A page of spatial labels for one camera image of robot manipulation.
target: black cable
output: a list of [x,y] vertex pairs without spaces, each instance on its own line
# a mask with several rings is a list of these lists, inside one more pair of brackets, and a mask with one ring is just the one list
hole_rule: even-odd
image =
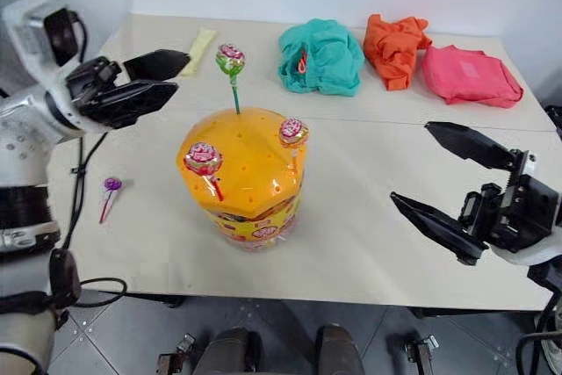
[[523,359],[522,353],[525,345],[529,342],[533,342],[535,345],[539,344],[543,340],[558,340],[562,338],[562,331],[552,331],[550,333],[535,333],[527,334],[519,339],[517,343],[517,348],[515,349],[515,360],[517,362],[517,374],[524,375],[525,371],[523,369]]
[[[546,328],[546,323],[548,322],[549,317],[554,310],[554,307],[560,300],[560,292],[555,292],[552,294],[551,299],[548,301],[546,306],[544,307],[543,312],[541,312],[540,316],[538,317],[537,322],[537,333],[541,334],[544,332]],[[530,363],[530,371],[529,375],[537,375],[538,370],[538,361],[541,355],[541,344],[539,342],[535,342],[533,344],[533,358],[531,359]]]
[[115,277],[100,277],[100,278],[91,278],[89,280],[84,280],[80,282],[80,285],[87,285],[90,283],[97,283],[100,281],[112,281],[115,283],[119,283],[120,285],[123,286],[123,290],[121,290],[121,292],[117,293],[115,296],[113,296],[111,299],[108,300],[102,300],[101,302],[93,302],[93,303],[75,303],[73,306],[75,307],[98,307],[98,306],[105,306],[105,305],[109,305],[113,302],[117,302],[119,299],[121,299],[123,296],[126,295],[126,291],[128,286],[126,285],[126,281],[122,280],[121,278],[115,278]]
[[80,63],[84,62],[84,58],[86,57],[86,49],[88,48],[88,30],[86,30],[86,24],[82,19],[78,16],[77,13],[73,16],[74,20],[79,24],[80,29],[82,29],[82,46],[80,47]]
[[84,193],[86,191],[86,171],[88,169],[88,164],[90,163],[91,157],[105,140],[105,137],[107,137],[107,133],[104,133],[99,137],[90,152],[86,155],[85,160],[83,159],[84,141],[83,138],[78,139],[78,164],[72,170],[74,173],[76,173],[74,194],[72,197],[72,205],[70,209],[70,222],[68,224],[68,232],[64,239],[64,243],[62,244],[63,249],[70,248],[72,235],[74,234],[76,224],[78,223],[78,219],[80,218],[80,214],[82,213]]
[[13,349],[12,347],[0,347],[0,353],[8,353],[10,355],[18,356],[33,364],[35,366],[35,371],[32,372],[32,375],[47,375],[47,373],[43,371],[43,368],[41,368],[39,361],[23,350]]

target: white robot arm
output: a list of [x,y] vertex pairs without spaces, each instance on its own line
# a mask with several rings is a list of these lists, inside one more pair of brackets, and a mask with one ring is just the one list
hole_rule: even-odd
[[452,251],[458,261],[475,265],[491,245],[496,255],[530,267],[528,277],[553,292],[562,292],[562,195],[532,174],[537,157],[506,149],[466,126],[429,122],[442,147],[488,169],[509,172],[505,191],[484,184],[469,192],[458,219],[395,192],[394,204],[424,235]]
[[[74,25],[86,40],[85,25],[64,5],[19,0],[2,17],[37,84],[0,98],[0,372],[30,373],[31,362],[43,373],[63,309],[81,291],[69,236],[55,248],[61,235],[47,202],[51,153],[64,141],[130,126],[159,110],[177,90],[166,80],[189,55],[158,50],[126,61],[131,82],[116,86],[116,62],[79,60]],[[76,172],[84,176],[81,163]]]

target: pink cloth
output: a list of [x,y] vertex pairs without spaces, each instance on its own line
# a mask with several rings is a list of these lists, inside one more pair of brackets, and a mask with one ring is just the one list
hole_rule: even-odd
[[476,101],[508,109],[523,96],[501,60],[484,52],[429,47],[421,66],[429,89],[448,105]]

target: yellow label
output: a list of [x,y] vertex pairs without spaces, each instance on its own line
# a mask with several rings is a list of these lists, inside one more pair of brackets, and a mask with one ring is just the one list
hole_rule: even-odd
[[299,203],[300,192],[252,220],[228,213],[205,212],[228,240],[243,248],[259,249],[277,243],[277,237],[292,225]]

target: white table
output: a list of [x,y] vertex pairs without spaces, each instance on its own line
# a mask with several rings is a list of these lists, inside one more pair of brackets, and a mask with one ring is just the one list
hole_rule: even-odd
[[[527,268],[490,251],[476,267],[457,263],[389,198],[397,191],[456,216],[468,191],[507,182],[506,173],[464,162],[439,147],[422,126],[430,119],[477,127],[510,148],[531,148],[539,161],[536,177],[562,191],[562,144],[497,39],[433,37],[438,46],[455,43],[504,60],[526,90],[522,102],[507,111],[447,106],[419,77],[411,90],[387,92],[369,64],[356,97],[287,92],[276,76],[277,37],[287,25],[132,16],[104,53],[121,61],[156,48],[187,50],[200,26],[220,34],[198,76],[177,79],[178,92],[160,112],[111,133],[91,163],[72,248],[83,278],[123,277],[136,292],[475,309],[544,306],[549,293],[525,277]],[[225,41],[247,53],[242,107],[300,116],[312,131],[296,232],[259,253],[238,250],[216,233],[174,163],[191,125],[231,106],[227,78],[213,59],[216,45]],[[358,158],[350,161],[343,153]],[[72,191],[68,169],[75,160],[76,145],[67,143],[50,165],[53,208],[64,227]],[[126,188],[100,226],[101,183],[111,175],[124,179]]]

